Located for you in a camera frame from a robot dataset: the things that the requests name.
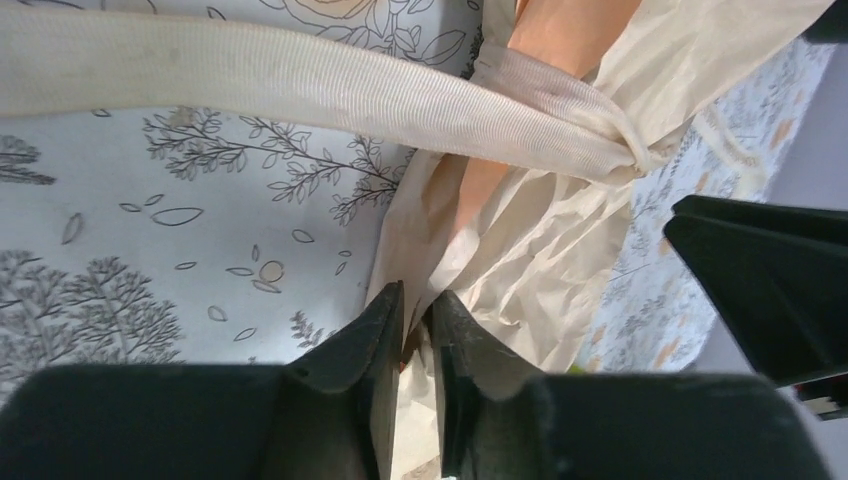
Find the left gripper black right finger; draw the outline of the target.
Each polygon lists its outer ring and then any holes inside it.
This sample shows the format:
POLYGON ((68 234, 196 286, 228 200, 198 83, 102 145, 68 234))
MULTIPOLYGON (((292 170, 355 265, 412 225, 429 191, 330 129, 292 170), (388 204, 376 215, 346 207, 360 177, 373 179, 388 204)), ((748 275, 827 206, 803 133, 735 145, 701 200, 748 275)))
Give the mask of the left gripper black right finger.
POLYGON ((435 362, 441 475, 535 479, 539 434, 528 383, 543 372, 483 328, 458 296, 425 315, 435 362))

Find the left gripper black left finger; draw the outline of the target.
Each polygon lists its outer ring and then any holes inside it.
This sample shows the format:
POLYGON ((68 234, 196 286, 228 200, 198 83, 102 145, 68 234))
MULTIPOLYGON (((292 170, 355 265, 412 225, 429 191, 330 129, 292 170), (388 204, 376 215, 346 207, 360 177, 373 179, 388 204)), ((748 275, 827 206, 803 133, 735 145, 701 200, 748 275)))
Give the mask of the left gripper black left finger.
POLYGON ((385 285, 356 319, 284 368, 259 478, 389 478, 403 308, 403 284, 385 285))

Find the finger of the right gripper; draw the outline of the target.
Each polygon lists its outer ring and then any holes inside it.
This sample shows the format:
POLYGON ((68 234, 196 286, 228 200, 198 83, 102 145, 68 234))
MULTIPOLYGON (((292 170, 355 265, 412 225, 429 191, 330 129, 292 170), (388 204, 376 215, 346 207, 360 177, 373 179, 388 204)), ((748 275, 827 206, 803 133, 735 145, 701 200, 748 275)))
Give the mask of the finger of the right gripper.
POLYGON ((847 370, 847 214, 690 195, 663 233, 752 368, 786 386, 847 370))

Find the colourful flower bouquet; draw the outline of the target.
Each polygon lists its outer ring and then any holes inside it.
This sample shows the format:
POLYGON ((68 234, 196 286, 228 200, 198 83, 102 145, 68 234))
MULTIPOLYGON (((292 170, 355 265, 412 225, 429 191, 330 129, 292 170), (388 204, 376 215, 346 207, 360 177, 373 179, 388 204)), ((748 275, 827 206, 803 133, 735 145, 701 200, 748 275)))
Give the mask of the colourful flower bouquet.
POLYGON ((716 314, 662 225, 688 194, 760 200, 831 51, 801 34, 825 1, 488 1, 473 81, 624 148, 617 185, 416 153, 384 218, 368 293, 405 285, 416 341, 400 377, 396 479, 432 479, 425 309, 454 292, 552 373, 674 371, 716 314))

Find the cream ribbon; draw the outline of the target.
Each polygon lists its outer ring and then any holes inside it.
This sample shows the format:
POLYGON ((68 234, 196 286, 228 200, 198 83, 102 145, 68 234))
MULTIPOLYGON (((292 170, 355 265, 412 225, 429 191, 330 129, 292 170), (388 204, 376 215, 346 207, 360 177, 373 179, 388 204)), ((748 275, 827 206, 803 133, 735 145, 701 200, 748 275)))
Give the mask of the cream ribbon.
POLYGON ((263 25, 4 4, 1 113, 200 106, 608 184, 658 168, 606 95, 484 44, 471 80, 263 25))

